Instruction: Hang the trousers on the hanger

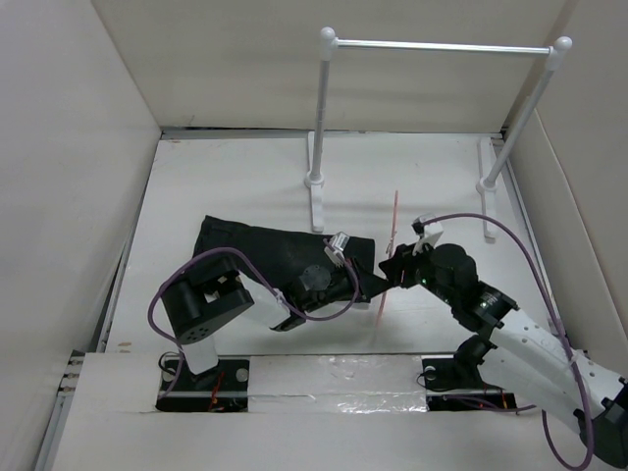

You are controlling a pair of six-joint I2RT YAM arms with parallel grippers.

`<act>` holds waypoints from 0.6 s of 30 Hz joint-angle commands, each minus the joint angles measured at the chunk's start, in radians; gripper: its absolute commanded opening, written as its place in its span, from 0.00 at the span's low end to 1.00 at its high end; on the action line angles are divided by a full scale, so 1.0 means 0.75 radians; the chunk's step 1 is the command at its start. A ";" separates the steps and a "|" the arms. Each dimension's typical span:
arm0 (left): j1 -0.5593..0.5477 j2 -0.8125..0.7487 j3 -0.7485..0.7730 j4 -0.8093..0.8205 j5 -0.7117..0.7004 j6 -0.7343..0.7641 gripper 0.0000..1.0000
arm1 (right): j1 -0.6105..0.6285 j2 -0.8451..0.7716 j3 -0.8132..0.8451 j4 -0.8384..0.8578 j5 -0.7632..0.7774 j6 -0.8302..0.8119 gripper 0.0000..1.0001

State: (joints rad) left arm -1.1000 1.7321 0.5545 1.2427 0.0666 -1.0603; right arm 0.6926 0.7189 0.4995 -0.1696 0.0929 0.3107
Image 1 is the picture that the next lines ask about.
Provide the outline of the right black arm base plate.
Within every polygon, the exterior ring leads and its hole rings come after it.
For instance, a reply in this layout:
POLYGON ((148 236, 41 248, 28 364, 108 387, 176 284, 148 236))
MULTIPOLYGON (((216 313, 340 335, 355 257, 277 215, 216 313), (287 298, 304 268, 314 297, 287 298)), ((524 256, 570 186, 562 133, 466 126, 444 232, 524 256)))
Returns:
POLYGON ((488 386, 473 374, 459 370, 452 357, 427 357, 416 383, 426 391, 432 412, 458 412, 482 409, 514 410, 513 393, 488 386))

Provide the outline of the pink clothes hanger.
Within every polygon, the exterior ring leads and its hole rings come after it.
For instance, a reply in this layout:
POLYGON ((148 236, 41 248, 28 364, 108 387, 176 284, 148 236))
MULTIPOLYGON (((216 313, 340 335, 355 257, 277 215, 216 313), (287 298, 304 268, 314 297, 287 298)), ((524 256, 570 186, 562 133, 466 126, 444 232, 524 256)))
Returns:
MULTIPOLYGON (((393 257, 393 252, 394 252, 394 239, 396 236, 397 215, 398 215, 398 191, 396 190, 394 192, 394 197, 393 197, 391 235, 390 235, 389 243, 386 249, 386 254, 389 258, 393 257)), ((382 319, 383 319, 384 311, 386 307, 386 301, 387 301, 387 293, 384 292, 381 295, 379 310, 376 317, 376 324, 375 324, 376 328, 379 328, 382 323, 382 319)))

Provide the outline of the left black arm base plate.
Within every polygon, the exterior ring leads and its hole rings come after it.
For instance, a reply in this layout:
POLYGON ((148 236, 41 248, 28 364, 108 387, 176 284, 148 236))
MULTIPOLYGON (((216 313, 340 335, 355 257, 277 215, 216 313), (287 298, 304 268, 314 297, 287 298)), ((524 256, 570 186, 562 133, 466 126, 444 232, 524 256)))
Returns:
POLYGON ((248 358, 224 358, 201 375, 183 366, 173 389, 156 399, 161 412, 239 413, 248 411, 248 358))

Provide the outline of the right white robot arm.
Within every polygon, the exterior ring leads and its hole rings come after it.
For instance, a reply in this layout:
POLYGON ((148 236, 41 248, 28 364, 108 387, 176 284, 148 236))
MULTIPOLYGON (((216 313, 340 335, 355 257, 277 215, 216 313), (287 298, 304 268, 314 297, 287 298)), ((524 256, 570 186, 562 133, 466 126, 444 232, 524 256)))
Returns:
POLYGON ((481 381, 520 394, 593 444, 594 455, 627 466, 627 380, 543 329, 502 291, 482 282, 475 261, 456 244, 417 251, 401 245, 380 265, 396 287, 421 286, 445 302, 472 332, 453 374, 464 386, 481 381))

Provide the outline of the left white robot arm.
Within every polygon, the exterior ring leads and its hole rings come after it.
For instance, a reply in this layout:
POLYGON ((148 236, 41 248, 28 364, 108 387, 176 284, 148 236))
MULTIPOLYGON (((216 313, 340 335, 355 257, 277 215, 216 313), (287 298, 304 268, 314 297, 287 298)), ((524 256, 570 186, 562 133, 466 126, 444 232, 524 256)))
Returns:
MULTIPOLYGON (((258 270, 251 272, 277 301, 276 308, 262 310, 263 323, 274 332, 288 332, 307 321, 334 320, 363 297, 356 267, 347 260, 334 270, 311 265, 282 289, 273 288, 258 270)), ((162 284, 149 304, 152 328, 158 302, 173 331, 165 337, 175 344, 180 357, 175 375, 184 372, 198 389, 212 387, 219 375, 214 334, 257 302, 244 285, 235 259, 232 255, 195 258, 162 284)))

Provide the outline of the black trousers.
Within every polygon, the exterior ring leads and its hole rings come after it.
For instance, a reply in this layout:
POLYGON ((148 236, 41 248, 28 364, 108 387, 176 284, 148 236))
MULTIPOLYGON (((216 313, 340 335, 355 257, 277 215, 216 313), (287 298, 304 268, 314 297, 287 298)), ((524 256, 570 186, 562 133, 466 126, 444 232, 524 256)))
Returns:
MULTIPOLYGON (((249 226, 207 216, 201 224, 193 254, 231 247, 242 252, 273 288, 286 288, 310 266, 325 268, 351 287, 346 270, 337 267, 324 252, 329 235, 315 235, 249 226)), ((351 237, 344 249, 360 284, 360 302, 367 302, 389 287, 374 273, 375 241, 351 237)))

